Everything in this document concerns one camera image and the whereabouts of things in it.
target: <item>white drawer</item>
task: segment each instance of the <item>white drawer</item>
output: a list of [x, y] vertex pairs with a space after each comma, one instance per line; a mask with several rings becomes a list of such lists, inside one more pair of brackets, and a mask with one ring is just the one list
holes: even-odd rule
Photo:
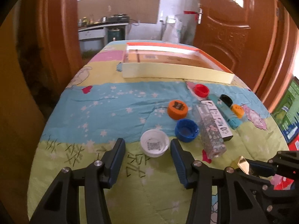
[[79, 34], [79, 40], [104, 38], [105, 30], [104, 29], [96, 29], [96, 30], [82, 31], [82, 32], [79, 32], [78, 34]]

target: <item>orange bottle cap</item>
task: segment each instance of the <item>orange bottle cap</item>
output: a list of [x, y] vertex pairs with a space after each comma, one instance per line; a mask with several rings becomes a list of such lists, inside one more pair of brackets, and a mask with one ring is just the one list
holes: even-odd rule
[[183, 101], [173, 100], [168, 105], [167, 113], [172, 119], [183, 119], [187, 116], [188, 106]]
[[232, 105], [231, 111], [233, 111], [239, 119], [244, 115], [244, 109], [240, 105]]

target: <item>metal bolt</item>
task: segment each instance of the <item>metal bolt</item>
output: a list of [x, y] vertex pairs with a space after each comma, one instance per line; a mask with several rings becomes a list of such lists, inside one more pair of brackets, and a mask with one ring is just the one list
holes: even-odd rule
[[268, 206], [268, 207], [267, 207], [267, 211], [268, 211], [268, 212], [272, 211], [272, 209], [273, 209], [273, 206]]
[[197, 166], [197, 167], [200, 167], [200, 166], [202, 165], [202, 163], [201, 163], [201, 161], [195, 160], [195, 161], [193, 162], [193, 165], [194, 165], [194, 166]]
[[63, 173], [67, 173], [69, 170], [70, 170], [69, 167], [63, 167], [63, 168], [61, 169], [61, 172], [63, 172]]
[[226, 171], [227, 171], [228, 173], [233, 173], [233, 172], [234, 172], [234, 169], [233, 169], [232, 167], [227, 167], [227, 168], [226, 168]]
[[103, 164], [103, 162], [101, 160], [97, 160], [94, 162], [94, 165], [97, 167], [101, 166], [102, 164]]

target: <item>patterned tablecloth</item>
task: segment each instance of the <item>patterned tablecloth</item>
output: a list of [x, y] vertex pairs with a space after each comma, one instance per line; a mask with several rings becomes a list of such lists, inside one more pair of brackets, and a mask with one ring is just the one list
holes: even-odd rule
[[[189, 109], [196, 99], [180, 79], [123, 78], [121, 62], [125, 41], [109, 43], [75, 75], [50, 116], [32, 164], [28, 188], [28, 215], [62, 167], [73, 170], [101, 159], [117, 138], [126, 142], [126, 154], [116, 184], [105, 190], [113, 224], [185, 223], [192, 190], [185, 190], [177, 177], [170, 151], [158, 158], [142, 154], [140, 136], [149, 129], [174, 138], [176, 121], [167, 115], [171, 100], [184, 101]], [[232, 130], [227, 151], [207, 159], [201, 140], [181, 143], [184, 150], [210, 167], [224, 169], [240, 155], [267, 161], [278, 150], [288, 150], [273, 118], [256, 95], [237, 77], [232, 84], [200, 82], [211, 93], [226, 94], [246, 114]], [[192, 119], [189, 111], [187, 118]], [[80, 218], [86, 223], [83, 188]], [[213, 188], [211, 223], [217, 219], [217, 191]]]

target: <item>bottle cap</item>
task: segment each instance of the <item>bottle cap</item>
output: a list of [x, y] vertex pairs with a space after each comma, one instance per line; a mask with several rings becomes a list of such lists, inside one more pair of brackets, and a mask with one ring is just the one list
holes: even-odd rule
[[240, 105], [232, 105], [231, 111], [233, 111], [239, 119], [244, 115], [244, 109]]
[[193, 91], [197, 96], [201, 98], [206, 98], [210, 92], [209, 88], [203, 84], [196, 84]]
[[233, 104], [231, 98], [225, 94], [221, 94], [220, 99], [230, 108]]
[[187, 116], [188, 106], [183, 101], [173, 100], [168, 105], [167, 113], [172, 119], [183, 119]]
[[193, 120], [180, 119], [176, 123], [174, 133], [182, 142], [191, 142], [198, 136], [199, 128]]
[[161, 130], [148, 130], [140, 138], [143, 152], [150, 157], [158, 157], [169, 148], [169, 138]]

